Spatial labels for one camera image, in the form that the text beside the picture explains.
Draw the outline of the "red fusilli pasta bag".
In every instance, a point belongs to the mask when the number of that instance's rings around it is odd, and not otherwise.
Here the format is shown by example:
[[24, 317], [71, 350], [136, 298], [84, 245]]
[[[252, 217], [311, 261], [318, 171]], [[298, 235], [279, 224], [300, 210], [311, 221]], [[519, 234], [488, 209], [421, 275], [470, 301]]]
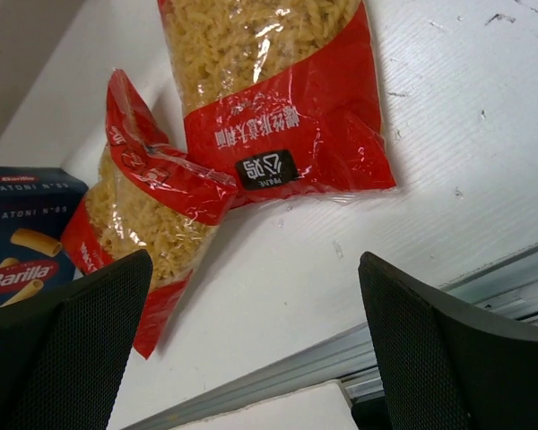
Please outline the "red fusilli pasta bag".
[[191, 160], [236, 205], [393, 189], [361, 1], [161, 1]]
[[238, 188], [232, 177], [171, 147], [119, 69], [108, 81], [105, 130], [99, 180], [82, 198], [61, 242], [85, 275], [139, 250], [150, 255], [152, 279], [133, 343], [148, 358]]

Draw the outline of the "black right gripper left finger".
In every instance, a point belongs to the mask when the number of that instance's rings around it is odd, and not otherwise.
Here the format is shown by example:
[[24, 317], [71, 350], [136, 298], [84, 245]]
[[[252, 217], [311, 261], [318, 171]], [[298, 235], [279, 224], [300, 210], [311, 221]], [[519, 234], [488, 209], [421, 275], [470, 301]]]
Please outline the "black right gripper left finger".
[[0, 308], [0, 429], [104, 429], [152, 277], [144, 251]]

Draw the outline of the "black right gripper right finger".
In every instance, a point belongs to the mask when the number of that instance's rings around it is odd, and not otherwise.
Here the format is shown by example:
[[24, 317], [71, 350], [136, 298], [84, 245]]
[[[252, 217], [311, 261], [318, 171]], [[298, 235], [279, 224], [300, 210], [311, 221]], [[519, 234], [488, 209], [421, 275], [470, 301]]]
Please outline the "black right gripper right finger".
[[538, 326], [470, 305], [370, 252], [359, 279], [394, 429], [538, 429]]

